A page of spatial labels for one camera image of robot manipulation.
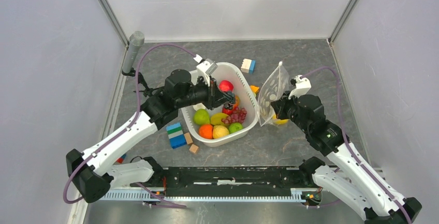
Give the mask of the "yellow apple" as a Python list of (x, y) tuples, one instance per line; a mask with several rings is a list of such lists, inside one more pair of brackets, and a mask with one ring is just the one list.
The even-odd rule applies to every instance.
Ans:
[(273, 115), (272, 121), (273, 121), (273, 124), (275, 124), (275, 125), (284, 125), (284, 124), (287, 124), (289, 122), (289, 119), (281, 120), (281, 119), (278, 119), (276, 117), (276, 115)]

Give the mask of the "red apple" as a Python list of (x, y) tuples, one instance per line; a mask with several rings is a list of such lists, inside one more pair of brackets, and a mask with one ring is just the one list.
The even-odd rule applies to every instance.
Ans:
[(218, 88), (222, 91), (222, 92), (233, 92), (234, 89), (234, 85), (228, 81), (228, 80), (222, 80), (219, 85)]

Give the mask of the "red orange mango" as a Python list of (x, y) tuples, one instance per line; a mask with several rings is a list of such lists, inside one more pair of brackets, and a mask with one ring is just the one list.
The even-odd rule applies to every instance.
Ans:
[(236, 110), (236, 108), (239, 106), (239, 104), (240, 104), (240, 98), (237, 96), (237, 95), (235, 95), (235, 102), (234, 102), (234, 104), (235, 104), (235, 108), (233, 109), (233, 111), (227, 111), (227, 110), (223, 110), (222, 109), (222, 112), (223, 113), (225, 113), (225, 114), (227, 114), (227, 115), (231, 115), (231, 114), (233, 114), (233, 112)]

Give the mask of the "green pear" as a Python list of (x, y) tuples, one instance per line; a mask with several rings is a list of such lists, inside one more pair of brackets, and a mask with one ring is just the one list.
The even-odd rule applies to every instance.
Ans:
[(208, 111), (205, 109), (198, 109), (194, 114), (193, 121), (199, 126), (210, 124)]

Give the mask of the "clear dotted zip bag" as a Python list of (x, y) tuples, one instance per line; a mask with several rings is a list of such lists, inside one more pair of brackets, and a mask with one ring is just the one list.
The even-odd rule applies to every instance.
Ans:
[(258, 115), (260, 126), (275, 125), (275, 111), (271, 107), (271, 102), (279, 100), (285, 91), (289, 90), (289, 74), (283, 62), (266, 79), (257, 95)]

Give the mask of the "red grape bunch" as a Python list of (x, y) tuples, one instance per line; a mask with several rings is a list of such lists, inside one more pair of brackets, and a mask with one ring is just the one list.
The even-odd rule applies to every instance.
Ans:
[(223, 122), (228, 125), (235, 122), (239, 122), (243, 124), (246, 119), (246, 115), (247, 115), (247, 110), (245, 108), (237, 107), (236, 110), (233, 112), (233, 114), (229, 115), (229, 117), (223, 120)]

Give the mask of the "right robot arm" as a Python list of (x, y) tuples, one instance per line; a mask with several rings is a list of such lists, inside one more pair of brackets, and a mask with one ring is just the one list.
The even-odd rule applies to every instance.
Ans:
[(322, 160), (312, 157), (300, 167), (299, 181), (331, 192), (354, 210), (364, 223), (413, 223), (422, 209), (414, 197), (407, 198), (391, 187), (359, 154), (343, 130), (327, 120), (319, 97), (282, 96), (271, 107), (283, 120), (291, 120), (305, 134), (312, 148), (333, 162), (347, 179)]

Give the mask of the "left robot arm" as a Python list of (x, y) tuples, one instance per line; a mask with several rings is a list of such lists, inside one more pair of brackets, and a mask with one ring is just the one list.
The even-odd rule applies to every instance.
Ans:
[(199, 76), (193, 84), (188, 71), (174, 70), (165, 79), (164, 86), (157, 88), (123, 126), (82, 152), (73, 149), (66, 154), (69, 178), (64, 189), (68, 190), (70, 184), (74, 184), (80, 193), (79, 199), (93, 203), (112, 187), (141, 182), (153, 187), (159, 185), (163, 173), (148, 161), (117, 166), (114, 162), (174, 120), (179, 109), (199, 103), (213, 110), (227, 103), (234, 104), (235, 96), (232, 92), (221, 91), (212, 77)]

